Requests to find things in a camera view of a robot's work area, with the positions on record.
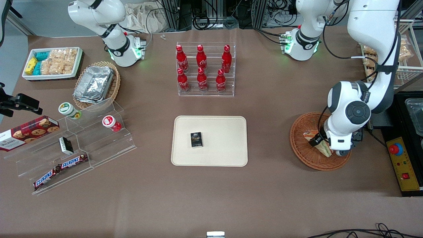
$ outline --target yellow snack package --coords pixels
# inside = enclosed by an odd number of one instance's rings
[[[317,133],[318,133],[318,130],[311,130],[311,131],[305,132],[303,136],[307,141],[310,141],[311,139],[313,139],[313,137]],[[316,145],[315,148],[317,148],[326,157],[330,157],[333,153],[333,150],[329,148],[329,143],[327,143],[326,141],[320,142],[320,144]]]
[[[35,57],[32,57],[29,60],[27,66],[25,67],[25,73],[27,75],[32,75],[32,73],[34,72],[35,65],[37,65],[37,63],[38,63],[38,60]]]

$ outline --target snack box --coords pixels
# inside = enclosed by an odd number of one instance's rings
[[[59,123],[41,116],[0,134],[0,150],[11,151],[19,146],[59,130]]]
[[[74,67],[72,69],[72,73],[70,74],[61,74],[61,75],[29,75],[25,72],[25,70],[22,71],[22,78],[28,80],[28,81],[52,81],[52,80],[66,80],[66,79],[74,79],[74,77],[78,73],[78,69],[80,67],[80,62],[82,58],[82,49],[79,47],[62,47],[62,48],[44,48],[44,49],[33,49],[29,52],[28,59],[25,62],[25,67],[28,65],[29,61],[32,57],[35,57],[36,53],[38,52],[46,52],[46,51],[52,51],[52,50],[64,50],[66,48],[73,48],[77,49],[77,57],[75,59]]]

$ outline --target walkers cookie box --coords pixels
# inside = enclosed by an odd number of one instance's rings
[[[10,151],[59,130],[59,123],[41,116],[0,134],[0,150]]]

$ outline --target red button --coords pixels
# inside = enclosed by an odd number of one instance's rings
[[[389,146],[389,152],[391,154],[398,154],[399,153],[399,147],[396,144],[393,144],[391,146]]]
[[[409,179],[410,178],[410,175],[408,175],[408,173],[403,173],[402,174],[402,178],[403,179]]]

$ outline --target green lid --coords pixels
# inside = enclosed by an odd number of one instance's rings
[[[62,113],[63,115],[68,115],[70,113],[72,113],[74,110],[74,107],[72,106],[72,104],[68,103],[68,102],[64,102],[62,104],[60,104],[59,106],[59,112]]]

